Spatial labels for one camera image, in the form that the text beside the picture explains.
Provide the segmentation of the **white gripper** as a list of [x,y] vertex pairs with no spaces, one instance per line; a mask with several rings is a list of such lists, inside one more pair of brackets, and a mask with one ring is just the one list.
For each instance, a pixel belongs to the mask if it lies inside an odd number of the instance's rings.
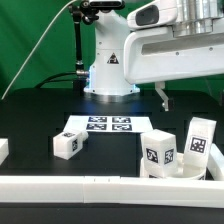
[[171,27],[132,32],[124,45],[124,77],[131,84],[155,83],[165,111],[173,99],[164,89],[169,81],[224,73],[224,33],[177,37]]

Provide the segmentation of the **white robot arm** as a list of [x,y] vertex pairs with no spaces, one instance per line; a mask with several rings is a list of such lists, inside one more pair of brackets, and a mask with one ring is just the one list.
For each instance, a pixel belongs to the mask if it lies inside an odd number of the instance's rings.
[[153,83],[165,108],[169,80],[224,73],[224,0],[151,0],[123,18],[129,0],[86,0],[96,56],[85,93],[119,102]]

